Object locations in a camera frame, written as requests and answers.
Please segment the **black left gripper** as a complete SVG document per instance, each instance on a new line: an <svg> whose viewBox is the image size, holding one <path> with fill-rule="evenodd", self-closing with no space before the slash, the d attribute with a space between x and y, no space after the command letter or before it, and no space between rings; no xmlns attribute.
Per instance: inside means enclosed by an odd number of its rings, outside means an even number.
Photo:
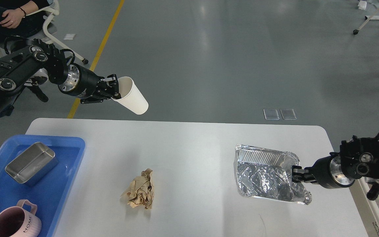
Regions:
<svg viewBox="0 0 379 237"><path fill-rule="evenodd" d="M75 96L84 103L99 103L103 100L118 100L122 96L116 74L102 77L77 64L68 66L65 81L58 85L60 92Z"/></svg>

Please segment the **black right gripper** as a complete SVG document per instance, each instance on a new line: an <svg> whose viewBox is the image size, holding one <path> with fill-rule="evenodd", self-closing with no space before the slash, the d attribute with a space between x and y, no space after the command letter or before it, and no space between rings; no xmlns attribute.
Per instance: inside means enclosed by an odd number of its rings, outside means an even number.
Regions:
<svg viewBox="0 0 379 237"><path fill-rule="evenodd" d="M326 189L337 189L351 187L355 179L343 174L340 157L328 156L317 160L311 167L292 165L292 181L318 184Z"/></svg>

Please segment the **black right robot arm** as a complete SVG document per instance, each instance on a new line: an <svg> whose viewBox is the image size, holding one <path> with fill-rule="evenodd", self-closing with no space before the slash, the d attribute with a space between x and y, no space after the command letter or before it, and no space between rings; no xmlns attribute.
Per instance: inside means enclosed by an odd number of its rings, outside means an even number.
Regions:
<svg viewBox="0 0 379 237"><path fill-rule="evenodd" d="M311 167L292 166L292 181L319 184L327 189L348 188L354 181L370 178L367 199L379 196L379 132L375 137L341 141L340 151L318 159Z"/></svg>

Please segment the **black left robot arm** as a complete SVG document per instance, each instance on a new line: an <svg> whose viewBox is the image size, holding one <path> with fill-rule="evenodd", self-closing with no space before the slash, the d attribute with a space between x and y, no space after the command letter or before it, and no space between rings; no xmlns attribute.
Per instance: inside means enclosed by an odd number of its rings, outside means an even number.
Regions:
<svg viewBox="0 0 379 237"><path fill-rule="evenodd" d="M48 80L57 85L60 92L80 99L83 104L121 99L118 77L96 75L75 63L75 54L66 57L67 49L58 49L40 39L24 39L10 36L12 47L0 58L0 118L8 117L13 104L26 87L26 83L40 69L45 69Z"/></svg>

